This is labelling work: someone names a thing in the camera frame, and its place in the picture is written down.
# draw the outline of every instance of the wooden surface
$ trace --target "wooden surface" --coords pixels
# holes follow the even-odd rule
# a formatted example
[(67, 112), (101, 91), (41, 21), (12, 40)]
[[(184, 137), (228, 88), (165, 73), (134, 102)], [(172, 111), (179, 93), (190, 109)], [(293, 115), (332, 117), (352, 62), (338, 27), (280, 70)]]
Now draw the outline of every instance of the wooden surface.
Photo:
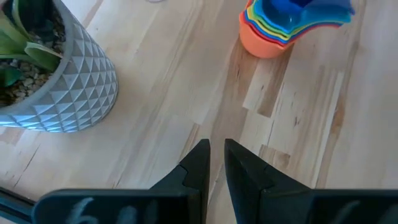
[(0, 185), (37, 200), (65, 187), (149, 188), (202, 138), (208, 223), (234, 223), (223, 167), (233, 138), (310, 187), (398, 187), (396, 0), (353, 0), (352, 23), (259, 60), (238, 40), (244, 0), (64, 0), (117, 68), (94, 128), (0, 128)]

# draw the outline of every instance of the potted plant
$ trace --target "potted plant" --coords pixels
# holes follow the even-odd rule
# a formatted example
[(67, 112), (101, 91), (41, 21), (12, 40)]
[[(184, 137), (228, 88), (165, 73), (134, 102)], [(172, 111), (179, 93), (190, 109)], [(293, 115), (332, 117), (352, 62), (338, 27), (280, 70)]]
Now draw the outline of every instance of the potted plant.
[(61, 0), (7, 0), (0, 10), (0, 126), (74, 132), (116, 100), (114, 65)]

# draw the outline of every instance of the gray planter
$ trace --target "gray planter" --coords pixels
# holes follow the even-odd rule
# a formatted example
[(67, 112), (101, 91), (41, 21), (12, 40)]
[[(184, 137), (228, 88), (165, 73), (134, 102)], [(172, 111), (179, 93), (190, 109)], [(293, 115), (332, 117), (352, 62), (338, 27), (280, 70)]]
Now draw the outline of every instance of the gray planter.
[(33, 95), (0, 108), (0, 126), (69, 133), (98, 123), (114, 105), (118, 82), (113, 64), (61, 0), (53, 2), (65, 25), (64, 56)]

